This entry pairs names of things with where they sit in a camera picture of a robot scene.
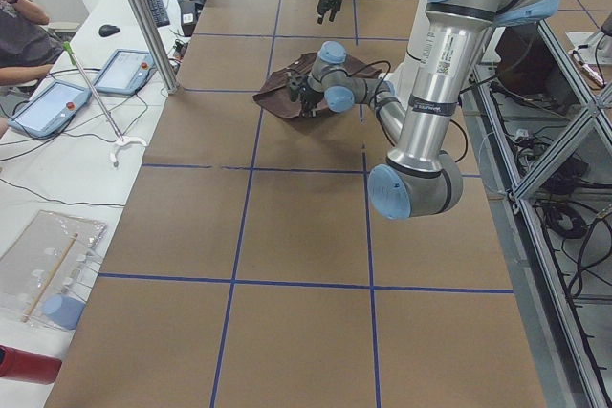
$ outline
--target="red cylinder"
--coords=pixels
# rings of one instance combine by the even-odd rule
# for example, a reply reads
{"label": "red cylinder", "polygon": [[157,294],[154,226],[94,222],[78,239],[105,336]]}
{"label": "red cylinder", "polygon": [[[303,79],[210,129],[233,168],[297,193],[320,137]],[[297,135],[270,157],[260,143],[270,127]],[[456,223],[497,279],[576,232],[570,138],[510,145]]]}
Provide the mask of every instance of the red cylinder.
{"label": "red cylinder", "polygon": [[57,378],[61,360],[0,345],[0,377],[16,381],[51,384]]}

